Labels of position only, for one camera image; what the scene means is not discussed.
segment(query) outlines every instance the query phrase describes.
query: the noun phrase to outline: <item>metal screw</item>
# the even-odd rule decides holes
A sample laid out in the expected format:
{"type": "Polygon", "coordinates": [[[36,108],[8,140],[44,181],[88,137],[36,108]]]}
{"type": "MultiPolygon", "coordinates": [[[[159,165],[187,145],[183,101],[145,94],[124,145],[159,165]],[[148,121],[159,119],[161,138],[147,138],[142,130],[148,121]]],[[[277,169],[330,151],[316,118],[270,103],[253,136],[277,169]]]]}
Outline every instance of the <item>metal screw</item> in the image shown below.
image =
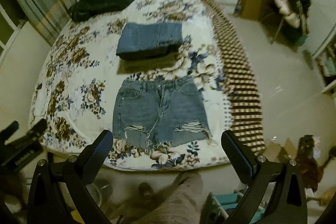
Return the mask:
{"type": "Polygon", "coordinates": [[[266,161],[266,157],[265,157],[265,156],[258,156],[257,159],[258,159],[260,162],[265,162],[265,161],[266,161]]]}
{"type": "Polygon", "coordinates": [[[38,166],[43,166],[45,164],[45,160],[39,160],[37,165],[38,166]]]}
{"type": "Polygon", "coordinates": [[[296,161],[295,161],[295,160],[293,160],[293,159],[289,160],[289,163],[290,163],[290,165],[293,165],[293,166],[295,166],[295,165],[296,165],[296,161]]]}
{"type": "Polygon", "coordinates": [[[77,160],[77,156],[76,155],[72,155],[68,158],[68,161],[70,162],[75,162],[77,160]]]}

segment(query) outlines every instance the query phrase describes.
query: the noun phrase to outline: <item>floral bedsheet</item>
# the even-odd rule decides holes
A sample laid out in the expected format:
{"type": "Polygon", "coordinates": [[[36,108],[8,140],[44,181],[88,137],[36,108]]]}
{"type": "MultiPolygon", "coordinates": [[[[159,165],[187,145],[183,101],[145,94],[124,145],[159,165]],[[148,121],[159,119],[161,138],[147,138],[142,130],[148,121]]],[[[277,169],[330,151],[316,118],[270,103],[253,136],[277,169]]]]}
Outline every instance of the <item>floral bedsheet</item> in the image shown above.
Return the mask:
{"type": "Polygon", "coordinates": [[[119,170],[192,169],[228,163],[221,133],[232,125],[231,102],[223,91],[226,75],[205,4],[201,0],[135,0],[121,12],[68,22],[52,46],[33,94],[29,126],[46,118],[44,146],[61,153],[80,153],[103,129],[112,131],[115,98],[124,79],[177,79],[191,75],[202,91],[216,142],[194,141],[142,151],[114,139],[105,165],[119,170]],[[182,22],[184,43],[171,67],[125,73],[115,55],[127,22],[182,22]]]}

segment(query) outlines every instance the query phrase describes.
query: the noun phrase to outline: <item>shorts pocket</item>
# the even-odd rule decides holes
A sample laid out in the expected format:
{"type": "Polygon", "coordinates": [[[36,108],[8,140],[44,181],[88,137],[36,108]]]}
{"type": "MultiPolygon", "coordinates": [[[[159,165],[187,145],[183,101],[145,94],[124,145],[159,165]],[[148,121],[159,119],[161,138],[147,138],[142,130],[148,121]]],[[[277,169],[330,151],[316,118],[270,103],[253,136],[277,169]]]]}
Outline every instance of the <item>shorts pocket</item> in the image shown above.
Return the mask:
{"type": "Polygon", "coordinates": [[[138,99],[141,97],[142,91],[140,90],[134,90],[129,88],[124,88],[123,90],[123,99],[138,99]]]}
{"type": "Polygon", "coordinates": [[[180,87],[180,90],[184,95],[197,95],[200,93],[194,82],[185,83],[180,87]]]}

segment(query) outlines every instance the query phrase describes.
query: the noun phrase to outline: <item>folded blue jeans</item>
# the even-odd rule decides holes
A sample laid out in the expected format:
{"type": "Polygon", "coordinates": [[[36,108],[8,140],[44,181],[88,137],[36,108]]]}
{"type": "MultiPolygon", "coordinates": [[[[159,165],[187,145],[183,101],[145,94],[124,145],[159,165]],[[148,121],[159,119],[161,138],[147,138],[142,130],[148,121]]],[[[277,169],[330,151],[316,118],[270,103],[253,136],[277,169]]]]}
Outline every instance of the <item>folded blue jeans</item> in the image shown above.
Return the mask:
{"type": "Polygon", "coordinates": [[[123,29],[116,55],[125,60],[164,56],[178,51],[182,43],[182,23],[130,22],[123,29]]]}
{"type": "Polygon", "coordinates": [[[203,97],[190,76],[178,80],[126,79],[113,112],[113,136],[143,150],[177,146],[210,135],[203,97]]]}

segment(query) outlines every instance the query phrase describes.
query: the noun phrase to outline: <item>bed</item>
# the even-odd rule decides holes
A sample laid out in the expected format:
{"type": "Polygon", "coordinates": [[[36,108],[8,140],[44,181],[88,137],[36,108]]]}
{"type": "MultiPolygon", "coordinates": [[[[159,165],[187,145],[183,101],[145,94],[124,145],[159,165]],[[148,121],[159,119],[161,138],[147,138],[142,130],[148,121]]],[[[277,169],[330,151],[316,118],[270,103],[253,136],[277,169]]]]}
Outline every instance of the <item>bed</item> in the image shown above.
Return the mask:
{"type": "Polygon", "coordinates": [[[120,12],[72,20],[52,46],[33,94],[29,126],[46,118],[42,144],[80,153],[103,129],[112,131],[115,98],[124,79],[178,79],[191,75],[202,92],[211,140],[142,151],[114,139],[105,165],[119,170],[186,170],[228,163],[221,133],[231,129],[254,152],[264,148],[258,89],[231,22],[214,0],[135,0],[120,12]],[[116,56],[127,22],[182,22],[184,43],[170,67],[132,71],[116,56]]]}

